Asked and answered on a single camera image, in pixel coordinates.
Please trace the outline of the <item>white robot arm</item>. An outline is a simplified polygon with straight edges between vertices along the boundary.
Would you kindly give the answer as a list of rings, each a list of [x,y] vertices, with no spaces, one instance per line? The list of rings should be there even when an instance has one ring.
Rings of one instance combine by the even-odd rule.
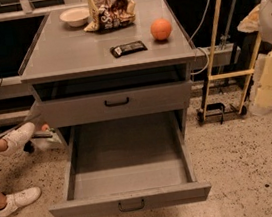
[[[272,45],[272,0],[261,0],[239,23],[238,30],[258,32],[263,42]],[[259,116],[272,110],[272,50],[267,55],[258,56],[255,68],[249,111]]]

